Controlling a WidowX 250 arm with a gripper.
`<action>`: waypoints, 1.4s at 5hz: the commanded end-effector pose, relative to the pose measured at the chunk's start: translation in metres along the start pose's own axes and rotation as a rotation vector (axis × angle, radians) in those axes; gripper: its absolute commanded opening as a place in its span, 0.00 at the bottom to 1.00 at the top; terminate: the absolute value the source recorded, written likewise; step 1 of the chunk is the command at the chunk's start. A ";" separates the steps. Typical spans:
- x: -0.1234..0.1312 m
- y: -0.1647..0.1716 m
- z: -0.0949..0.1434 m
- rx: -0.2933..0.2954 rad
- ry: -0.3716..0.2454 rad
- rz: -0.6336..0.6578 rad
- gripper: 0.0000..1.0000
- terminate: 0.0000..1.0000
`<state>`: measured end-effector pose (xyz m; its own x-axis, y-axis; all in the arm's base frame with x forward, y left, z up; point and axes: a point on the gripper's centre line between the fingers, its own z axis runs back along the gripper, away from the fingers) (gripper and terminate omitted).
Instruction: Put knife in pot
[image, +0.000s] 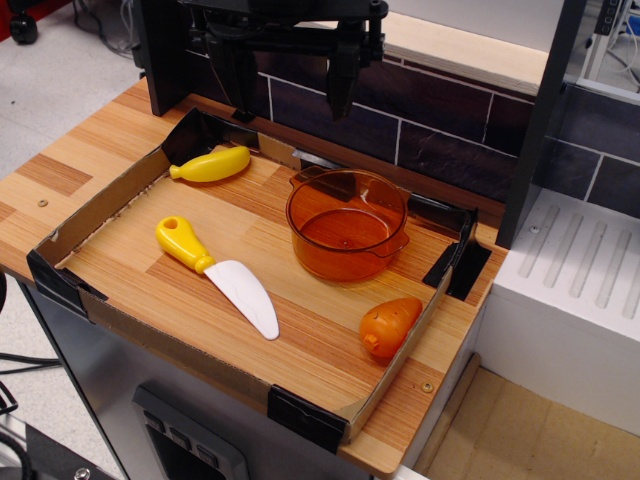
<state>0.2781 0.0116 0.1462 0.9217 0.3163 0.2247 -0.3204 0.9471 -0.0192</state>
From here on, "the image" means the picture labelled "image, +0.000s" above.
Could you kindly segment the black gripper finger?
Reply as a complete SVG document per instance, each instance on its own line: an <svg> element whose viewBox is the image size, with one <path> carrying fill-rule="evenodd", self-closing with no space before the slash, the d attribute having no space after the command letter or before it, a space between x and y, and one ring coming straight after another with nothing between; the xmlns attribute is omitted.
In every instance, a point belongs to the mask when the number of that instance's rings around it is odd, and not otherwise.
<svg viewBox="0 0 640 480"><path fill-rule="evenodd" d="M254 53L213 35L206 36L206 51L228 103L240 114L250 114L258 79Z"/></svg>
<svg viewBox="0 0 640 480"><path fill-rule="evenodd" d="M329 57L326 95L334 121L346 118L352 107L360 70L360 47L340 42Z"/></svg>

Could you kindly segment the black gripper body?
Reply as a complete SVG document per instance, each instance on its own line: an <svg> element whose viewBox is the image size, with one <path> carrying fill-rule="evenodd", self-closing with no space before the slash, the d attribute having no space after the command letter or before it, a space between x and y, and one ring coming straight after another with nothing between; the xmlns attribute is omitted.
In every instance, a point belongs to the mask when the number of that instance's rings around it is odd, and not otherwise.
<svg viewBox="0 0 640 480"><path fill-rule="evenodd" d="M331 57L383 53L385 1L184 1L193 42L214 65L244 54L277 52Z"/></svg>

